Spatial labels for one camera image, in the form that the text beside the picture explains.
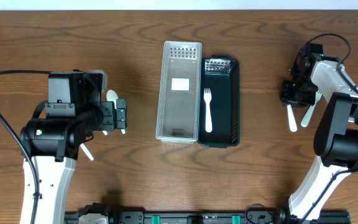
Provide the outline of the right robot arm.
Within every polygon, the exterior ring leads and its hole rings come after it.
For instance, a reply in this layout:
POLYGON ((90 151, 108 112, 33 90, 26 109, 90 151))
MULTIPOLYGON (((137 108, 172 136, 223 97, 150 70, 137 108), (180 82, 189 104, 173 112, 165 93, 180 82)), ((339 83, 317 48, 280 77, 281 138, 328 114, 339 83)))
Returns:
POLYGON ((312 108, 320 98, 328 104, 314 136, 312 166, 274 222, 311 223, 341 181, 358 172, 358 86, 340 58, 324 54, 323 46, 312 42, 302 46, 290 75, 280 99, 291 131, 297 130, 294 106, 312 108))

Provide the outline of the pale blue plastic fork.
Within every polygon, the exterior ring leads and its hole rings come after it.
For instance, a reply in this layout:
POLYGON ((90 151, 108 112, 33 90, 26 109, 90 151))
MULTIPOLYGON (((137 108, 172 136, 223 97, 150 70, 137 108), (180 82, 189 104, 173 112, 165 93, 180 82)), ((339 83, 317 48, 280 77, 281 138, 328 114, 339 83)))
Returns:
POLYGON ((318 90, 315 95, 315 103, 307 109, 303 119, 301 120, 301 126, 303 128, 305 128, 309 125, 314 108, 315 108, 317 102, 321 99, 321 97, 322 97, 322 92, 321 92, 321 90, 318 90))

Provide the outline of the white plastic fork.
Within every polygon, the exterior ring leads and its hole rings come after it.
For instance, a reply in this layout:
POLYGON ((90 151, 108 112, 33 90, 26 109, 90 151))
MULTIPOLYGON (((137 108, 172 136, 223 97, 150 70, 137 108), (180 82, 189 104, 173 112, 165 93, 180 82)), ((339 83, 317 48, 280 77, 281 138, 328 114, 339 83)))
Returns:
POLYGON ((209 88, 204 89, 203 99, 205 102, 205 131, 207 133, 211 133, 213 130, 211 107, 210 107, 212 95, 211 95, 211 90, 209 88))
POLYGON ((291 105, 287 105, 287 116, 288 116, 288 125, 291 132, 297 132, 298 127, 296 125, 295 115, 293 113, 293 108, 291 105))

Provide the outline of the white plastic spoon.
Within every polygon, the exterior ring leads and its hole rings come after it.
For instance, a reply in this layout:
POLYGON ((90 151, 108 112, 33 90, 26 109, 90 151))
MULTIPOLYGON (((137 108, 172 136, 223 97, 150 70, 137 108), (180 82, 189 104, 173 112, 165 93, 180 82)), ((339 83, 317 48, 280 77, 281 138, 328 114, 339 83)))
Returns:
POLYGON ((84 152, 84 154, 87 156, 87 158, 90 161, 93 161, 94 157, 93 157, 91 151, 86 147, 86 145, 83 143, 83 144, 80 144, 80 147, 81 147, 82 151, 84 152))
POLYGON ((114 125, 115 129, 120 129, 122 134, 126 133, 127 128, 127 104, 124 99, 119 99, 114 90, 108 90, 106 99, 114 103, 114 125))

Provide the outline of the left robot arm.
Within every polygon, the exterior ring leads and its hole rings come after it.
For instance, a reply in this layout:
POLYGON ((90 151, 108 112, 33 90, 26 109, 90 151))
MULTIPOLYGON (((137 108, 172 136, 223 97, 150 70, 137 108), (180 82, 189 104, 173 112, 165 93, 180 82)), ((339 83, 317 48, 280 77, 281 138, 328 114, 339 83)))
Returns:
POLYGON ((63 223, 65 204, 80 149, 94 137, 127 128, 126 101, 107 89, 102 70, 52 72, 48 100, 21 131, 24 160, 21 223, 63 223))

